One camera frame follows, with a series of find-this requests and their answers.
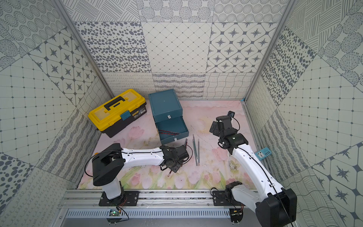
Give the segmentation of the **teal drawer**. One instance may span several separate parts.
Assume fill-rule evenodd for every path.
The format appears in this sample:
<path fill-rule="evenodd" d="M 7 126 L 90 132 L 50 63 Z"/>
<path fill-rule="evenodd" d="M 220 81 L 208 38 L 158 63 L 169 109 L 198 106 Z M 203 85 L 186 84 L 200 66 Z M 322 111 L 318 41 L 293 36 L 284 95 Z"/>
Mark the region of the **teal drawer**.
<path fill-rule="evenodd" d="M 156 123 L 156 127 L 157 130 L 165 130 L 179 133 L 179 135 L 176 136 L 159 133 L 159 138 L 162 145 L 166 145 L 168 143 L 178 141 L 189 136 L 189 130 L 182 116 L 158 122 Z"/>

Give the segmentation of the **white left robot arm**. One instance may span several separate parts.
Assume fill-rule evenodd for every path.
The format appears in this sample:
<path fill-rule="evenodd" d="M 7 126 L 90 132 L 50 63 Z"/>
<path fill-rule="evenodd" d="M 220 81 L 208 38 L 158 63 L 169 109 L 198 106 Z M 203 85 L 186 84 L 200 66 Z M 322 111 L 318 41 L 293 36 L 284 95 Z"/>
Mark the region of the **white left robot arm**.
<path fill-rule="evenodd" d="M 189 154 L 184 145 L 134 150 L 114 143 L 91 158 L 93 185 L 101 186 L 103 198 L 118 205 L 124 201 L 124 190 L 117 180 L 123 168 L 159 166 L 162 171 L 170 169 L 176 173 L 188 160 Z"/>

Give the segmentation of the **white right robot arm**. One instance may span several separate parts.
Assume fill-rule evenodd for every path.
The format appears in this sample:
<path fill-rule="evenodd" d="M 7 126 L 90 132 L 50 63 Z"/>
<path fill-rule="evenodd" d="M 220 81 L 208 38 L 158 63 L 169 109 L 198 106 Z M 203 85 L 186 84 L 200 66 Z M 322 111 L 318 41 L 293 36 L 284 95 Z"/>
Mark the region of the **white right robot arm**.
<path fill-rule="evenodd" d="M 219 137 L 220 148 L 226 149 L 243 166 L 257 191 L 239 181 L 227 184 L 224 195 L 212 188 L 210 193 L 217 199 L 215 205 L 226 201 L 232 206 L 246 206 L 255 212 L 263 227 L 292 225 L 296 220 L 297 195 L 292 189 L 285 189 L 262 165 L 247 139 L 232 126 L 233 115 L 229 112 L 217 117 L 210 132 Z"/>

